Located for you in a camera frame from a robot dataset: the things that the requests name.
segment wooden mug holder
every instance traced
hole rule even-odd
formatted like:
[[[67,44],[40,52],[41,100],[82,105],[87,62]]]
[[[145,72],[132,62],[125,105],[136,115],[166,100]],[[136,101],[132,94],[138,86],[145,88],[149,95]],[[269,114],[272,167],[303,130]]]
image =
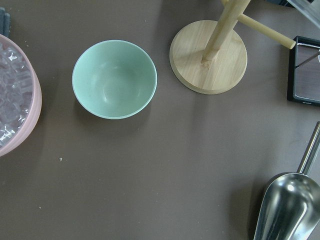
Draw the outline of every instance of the wooden mug holder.
[[[292,49],[296,42],[243,14],[250,0],[221,0],[219,21],[201,20],[182,28],[170,47],[170,64],[189,89],[220,94],[236,86],[247,68],[247,50],[233,30],[237,22]]]

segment pink bowl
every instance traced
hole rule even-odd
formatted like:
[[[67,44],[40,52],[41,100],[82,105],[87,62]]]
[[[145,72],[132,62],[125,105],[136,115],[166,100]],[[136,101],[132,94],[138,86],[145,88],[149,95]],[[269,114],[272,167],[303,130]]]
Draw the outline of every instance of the pink bowl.
[[[40,111],[42,106],[42,95],[41,95],[41,88],[40,88],[38,77],[29,59],[27,58],[26,54],[21,50],[20,47],[18,47],[17,44],[15,44],[9,38],[1,34],[0,34],[0,42],[4,46],[13,46],[15,49],[17,49],[20,52],[20,54],[24,57],[28,68],[32,71],[32,98],[31,98],[29,113],[26,116],[26,119],[23,122],[21,128],[4,146],[0,147],[0,157],[1,157],[9,153],[13,149],[15,149],[17,146],[19,146],[35,128],[40,116]]]

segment gray surface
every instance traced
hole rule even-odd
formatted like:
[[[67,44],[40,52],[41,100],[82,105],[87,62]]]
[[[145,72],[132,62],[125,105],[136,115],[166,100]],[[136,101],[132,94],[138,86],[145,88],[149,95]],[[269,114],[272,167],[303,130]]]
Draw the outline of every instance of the gray surface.
[[[288,49],[238,23],[245,75],[226,93],[202,95],[176,79],[169,48],[187,24],[218,20],[218,0],[1,5],[38,75],[43,107],[32,134],[0,159],[0,239],[253,238],[264,186],[297,170],[320,120],[320,108],[286,100]],[[292,39],[320,39],[293,8],[253,0],[245,13]],[[78,57],[110,39],[142,47],[158,73],[151,103],[123,120],[88,113],[72,90]],[[320,183],[320,159],[310,176]],[[310,240],[319,236],[317,226]]]

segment metal scoop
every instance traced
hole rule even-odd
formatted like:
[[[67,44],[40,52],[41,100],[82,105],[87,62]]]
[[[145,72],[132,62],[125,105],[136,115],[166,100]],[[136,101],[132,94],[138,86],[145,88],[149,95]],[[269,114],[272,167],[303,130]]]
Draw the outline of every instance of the metal scoop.
[[[308,177],[320,144],[317,122],[297,172],[275,176],[267,187],[254,240],[307,240],[320,220],[320,186]]]

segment mint green bowl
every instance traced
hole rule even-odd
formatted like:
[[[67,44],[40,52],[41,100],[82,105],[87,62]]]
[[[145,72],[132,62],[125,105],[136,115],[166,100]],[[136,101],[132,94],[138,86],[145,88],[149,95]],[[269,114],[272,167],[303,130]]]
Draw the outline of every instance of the mint green bowl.
[[[137,45],[107,40],[79,57],[72,87],[77,100],[90,113],[105,119],[124,119],[151,101],[157,71],[148,54]]]

